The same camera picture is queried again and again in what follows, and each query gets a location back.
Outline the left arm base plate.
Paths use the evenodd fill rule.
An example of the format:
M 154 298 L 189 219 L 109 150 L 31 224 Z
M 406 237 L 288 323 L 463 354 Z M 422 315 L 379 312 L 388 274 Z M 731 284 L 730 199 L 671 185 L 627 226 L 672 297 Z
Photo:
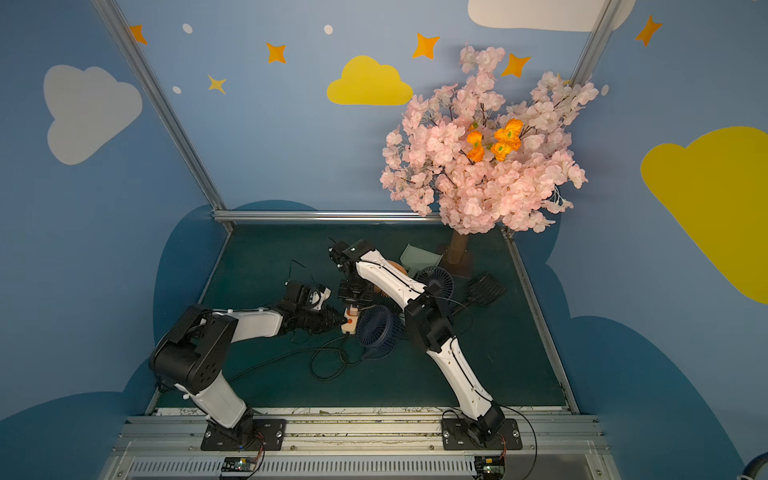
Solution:
M 200 445 L 202 451 L 280 451 L 285 438 L 286 419 L 243 417 L 234 427 L 225 428 L 213 420 Z

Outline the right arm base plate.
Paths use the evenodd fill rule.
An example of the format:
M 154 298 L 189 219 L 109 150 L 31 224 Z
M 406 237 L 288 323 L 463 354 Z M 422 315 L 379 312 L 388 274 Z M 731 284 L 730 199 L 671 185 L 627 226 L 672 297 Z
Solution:
M 465 418 L 448 417 L 440 421 L 443 448 L 458 450 L 522 450 L 522 434 L 514 419 L 505 419 L 494 435 Z

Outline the white red power strip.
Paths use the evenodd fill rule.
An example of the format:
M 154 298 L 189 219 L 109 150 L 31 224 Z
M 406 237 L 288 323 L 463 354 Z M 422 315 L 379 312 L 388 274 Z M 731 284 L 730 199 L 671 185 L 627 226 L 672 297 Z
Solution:
M 348 320 L 345 317 L 345 311 L 344 311 L 345 323 L 341 326 L 342 332 L 344 334 L 354 335 L 356 333 L 356 330 L 357 330 L 357 325 L 358 325 L 359 317 L 357 319 L 350 319 L 350 320 Z

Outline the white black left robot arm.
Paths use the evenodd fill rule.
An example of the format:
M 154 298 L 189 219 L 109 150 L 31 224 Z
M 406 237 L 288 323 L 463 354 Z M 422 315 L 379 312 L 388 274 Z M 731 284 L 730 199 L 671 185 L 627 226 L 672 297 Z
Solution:
M 231 345 L 297 329 L 319 334 L 339 327 L 346 319 L 328 304 L 330 296 L 327 287 L 289 281 L 272 307 L 224 310 L 194 304 L 158 342 L 149 367 L 161 381 L 189 396 L 214 425 L 232 430 L 247 407 L 222 374 Z

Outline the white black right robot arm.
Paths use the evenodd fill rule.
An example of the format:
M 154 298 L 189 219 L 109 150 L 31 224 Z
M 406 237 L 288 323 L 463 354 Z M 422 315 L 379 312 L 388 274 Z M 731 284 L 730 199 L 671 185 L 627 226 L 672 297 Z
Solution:
M 410 339 L 433 359 L 451 386 L 468 435 L 477 444 L 487 445 L 498 434 L 505 415 L 464 356 L 447 298 L 436 287 L 397 270 L 364 240 L 352 245 L 337 242 L 328 252 L 345 276 L 338 294 L 344 305 L 359 308 L 369 303 L 375 287 L 388 295 L 403 311 Z

